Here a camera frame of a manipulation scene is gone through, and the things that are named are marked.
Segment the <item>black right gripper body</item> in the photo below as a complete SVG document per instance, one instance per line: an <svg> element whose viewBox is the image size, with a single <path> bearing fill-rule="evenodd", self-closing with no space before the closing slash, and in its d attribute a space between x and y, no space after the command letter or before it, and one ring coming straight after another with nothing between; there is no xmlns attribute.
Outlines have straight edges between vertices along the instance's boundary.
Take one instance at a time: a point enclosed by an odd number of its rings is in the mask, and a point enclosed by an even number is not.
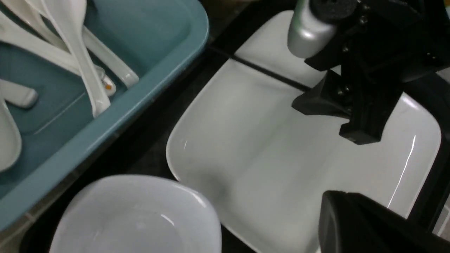
<svg viewBox="0 0 450 253"><path fill-rule="evenodd" d="M325 71L351 64L407 82L449 68L448 0L312 0L336 34L305 63Z"/></svg>

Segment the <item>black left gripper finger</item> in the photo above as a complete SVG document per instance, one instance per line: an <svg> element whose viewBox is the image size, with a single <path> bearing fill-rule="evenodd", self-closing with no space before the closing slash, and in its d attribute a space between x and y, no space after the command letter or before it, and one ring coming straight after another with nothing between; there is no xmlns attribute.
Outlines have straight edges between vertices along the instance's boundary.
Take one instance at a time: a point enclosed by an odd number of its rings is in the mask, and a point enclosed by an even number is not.
<svg viewBox="0 0 450 253"><path fill-rule="evenodd" d="M449 241L360 193L328 190L319 219L322 253L448 253Z"/></svg>

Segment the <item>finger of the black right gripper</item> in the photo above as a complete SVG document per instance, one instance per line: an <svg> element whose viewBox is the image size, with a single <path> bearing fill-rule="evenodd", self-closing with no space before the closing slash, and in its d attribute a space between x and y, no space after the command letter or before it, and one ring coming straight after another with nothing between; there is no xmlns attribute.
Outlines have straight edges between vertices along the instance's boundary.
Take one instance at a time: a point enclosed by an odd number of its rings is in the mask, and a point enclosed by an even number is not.
<svg viewBox="0 0 450 253"><path fill-rule="evenodd" d="M317 85L294 99L291 107L307 116L350 118L352 92L341 75L328 70Z"/></svg>
<svg viewBox="0 0 450 253"><path fill-rule="evenodd" d="M356 145L378 143L384 128L403 94L404 84L397 79L373 79L362 72L350 78L352 111L349 122L341 125L339 135Z"/></svg>

